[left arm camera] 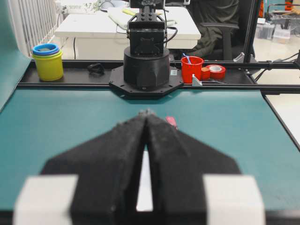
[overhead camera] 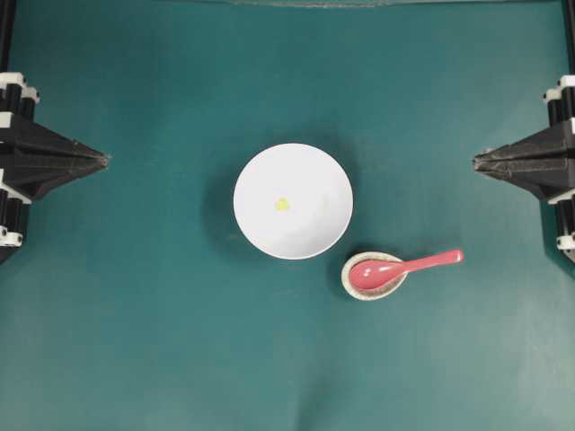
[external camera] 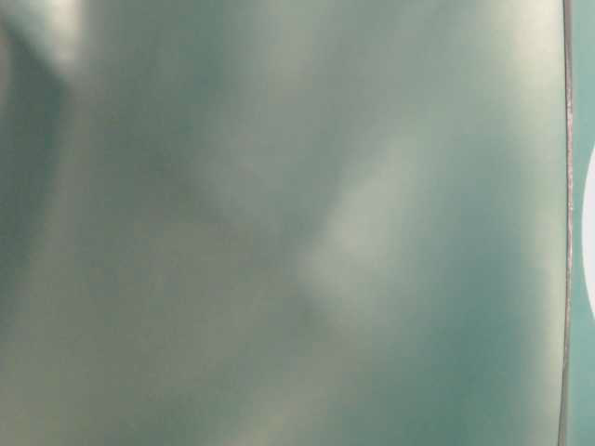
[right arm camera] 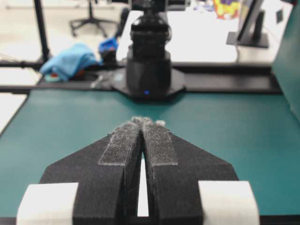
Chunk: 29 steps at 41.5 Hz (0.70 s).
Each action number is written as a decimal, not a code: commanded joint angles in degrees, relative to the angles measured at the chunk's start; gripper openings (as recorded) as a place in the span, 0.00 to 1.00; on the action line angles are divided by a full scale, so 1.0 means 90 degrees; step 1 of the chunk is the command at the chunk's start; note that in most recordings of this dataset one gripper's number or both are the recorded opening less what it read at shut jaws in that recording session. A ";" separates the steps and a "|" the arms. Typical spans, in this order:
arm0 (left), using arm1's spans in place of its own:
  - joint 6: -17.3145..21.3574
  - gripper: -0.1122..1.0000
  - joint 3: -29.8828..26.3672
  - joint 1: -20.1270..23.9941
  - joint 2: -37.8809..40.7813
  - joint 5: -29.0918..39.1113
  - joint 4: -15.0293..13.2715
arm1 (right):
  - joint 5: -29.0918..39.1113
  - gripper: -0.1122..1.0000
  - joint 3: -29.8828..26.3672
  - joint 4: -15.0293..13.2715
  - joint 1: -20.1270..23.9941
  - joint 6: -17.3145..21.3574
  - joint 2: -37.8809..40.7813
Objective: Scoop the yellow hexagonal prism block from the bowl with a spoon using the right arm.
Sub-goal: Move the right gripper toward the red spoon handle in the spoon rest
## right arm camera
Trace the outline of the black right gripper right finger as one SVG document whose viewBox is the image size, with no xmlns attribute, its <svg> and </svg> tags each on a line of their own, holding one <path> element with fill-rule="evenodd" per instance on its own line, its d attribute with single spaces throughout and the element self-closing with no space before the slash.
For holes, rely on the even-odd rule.
<svg viewBox="0 0 300 225">
<path fill-rule="evenodd" d="M 155 224 L 259 224 L 252 188 L 229 162 L 149 119 L 141 127 L 149 216 Z"/>
</svg>

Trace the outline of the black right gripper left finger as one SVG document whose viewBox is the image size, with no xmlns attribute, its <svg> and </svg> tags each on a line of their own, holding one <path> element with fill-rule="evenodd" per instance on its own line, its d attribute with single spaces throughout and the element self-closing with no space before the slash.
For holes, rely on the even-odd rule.
<svg viewBox="0 0 300 225">
<path fill-rule="evenodd" d="M 115 225 L 137 212 L 141 128 L 128 122 L 46 167 L 27 187 L 19 225 Z"/>
</svg>

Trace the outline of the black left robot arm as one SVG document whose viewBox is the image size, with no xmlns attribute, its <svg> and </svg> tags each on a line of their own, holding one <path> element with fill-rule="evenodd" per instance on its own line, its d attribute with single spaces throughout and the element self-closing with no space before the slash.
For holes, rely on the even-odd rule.
<svg viewBox="0 0 300 225">
<path fill-rule="evenodd" d="M 185 89 L 185 75 L 173 69 L 165 45 L 172 38 L 166 0 L 131 0 L 142 11 L 131 25 L 127 64 L 114 72 L 111 86 L 135 99 L 163 100 Z"/>
</svg>

